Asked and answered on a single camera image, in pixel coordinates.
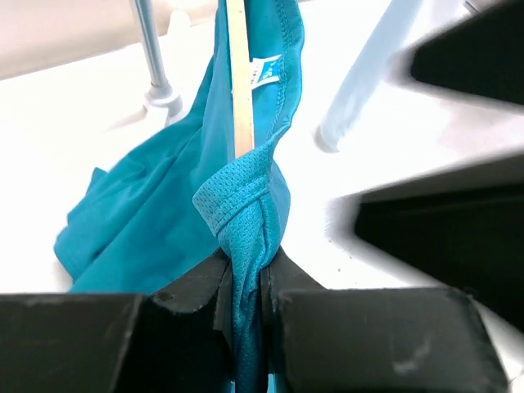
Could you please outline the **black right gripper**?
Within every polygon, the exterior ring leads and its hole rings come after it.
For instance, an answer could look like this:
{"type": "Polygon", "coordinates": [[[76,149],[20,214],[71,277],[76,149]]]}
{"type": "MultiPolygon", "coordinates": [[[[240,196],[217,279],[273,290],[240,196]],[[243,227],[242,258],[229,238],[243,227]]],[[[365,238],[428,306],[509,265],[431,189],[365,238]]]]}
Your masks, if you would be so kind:
{"type": "MultiPolygon", "coordinates": [[[[451,128],[467,141],[522,134],[523,4],[476,1],[473,9],[403,50],[394,81],[454,104],[451,128]]],[[[522,147],[473,153],[370,190],[354,231],[522,328],[522,147]]]]}

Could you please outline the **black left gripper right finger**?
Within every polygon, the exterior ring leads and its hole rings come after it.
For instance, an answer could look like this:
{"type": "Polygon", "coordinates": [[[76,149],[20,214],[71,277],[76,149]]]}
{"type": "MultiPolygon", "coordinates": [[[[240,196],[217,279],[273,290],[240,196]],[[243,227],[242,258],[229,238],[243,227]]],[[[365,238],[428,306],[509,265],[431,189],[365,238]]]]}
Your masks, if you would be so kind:
{"type": "Polygon", "coordinates": [[[283,251],[260,274],[277,392],[507,392],[470,298],[449,287],[328,290],[283,251]]]}

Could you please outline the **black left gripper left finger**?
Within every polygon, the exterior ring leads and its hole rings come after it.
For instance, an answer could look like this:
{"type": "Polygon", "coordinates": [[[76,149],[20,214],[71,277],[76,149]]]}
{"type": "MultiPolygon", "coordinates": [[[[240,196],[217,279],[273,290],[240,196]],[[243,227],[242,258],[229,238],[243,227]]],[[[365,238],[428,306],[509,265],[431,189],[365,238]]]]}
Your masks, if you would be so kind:
{"type": "Polygon", "coordinates": [[[151,296],[2,296],[2,391],[229,391],[230,273],[216,251],[151,296]]]}

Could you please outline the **teal t shirt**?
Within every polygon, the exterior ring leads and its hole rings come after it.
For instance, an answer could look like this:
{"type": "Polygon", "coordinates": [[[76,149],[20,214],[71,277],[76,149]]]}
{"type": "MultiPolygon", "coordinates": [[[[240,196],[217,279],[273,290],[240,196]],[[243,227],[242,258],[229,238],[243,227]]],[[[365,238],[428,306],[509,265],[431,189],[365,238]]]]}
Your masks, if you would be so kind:
{"type": "Polygon", "coordinates": [[[295,1],[246,2],[250,54],[275,57],[277,80],[253,93],[255,149],[236,158],[225,2],[214,53],[191,110],[96,169],[54,251],[73,292],[151,294],[222,249],[233,262],[235,388],[266,382],[260,271],[282,241],[290,192],[274,161],[300,103],[304,26],[295,1]]]}

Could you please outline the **beige wooden hanger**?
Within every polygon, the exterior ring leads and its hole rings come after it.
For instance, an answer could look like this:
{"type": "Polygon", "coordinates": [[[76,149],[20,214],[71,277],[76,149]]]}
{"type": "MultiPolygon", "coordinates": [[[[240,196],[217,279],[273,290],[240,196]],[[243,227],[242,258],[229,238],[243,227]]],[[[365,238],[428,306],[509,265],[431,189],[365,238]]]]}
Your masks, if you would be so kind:
{"type": "Polygon", "coordinates": [[[251,90],[251,62],[243,0],[227,0],[228,41],[233,97],[235,157],[255,148],[254,116],[251,90]]]}

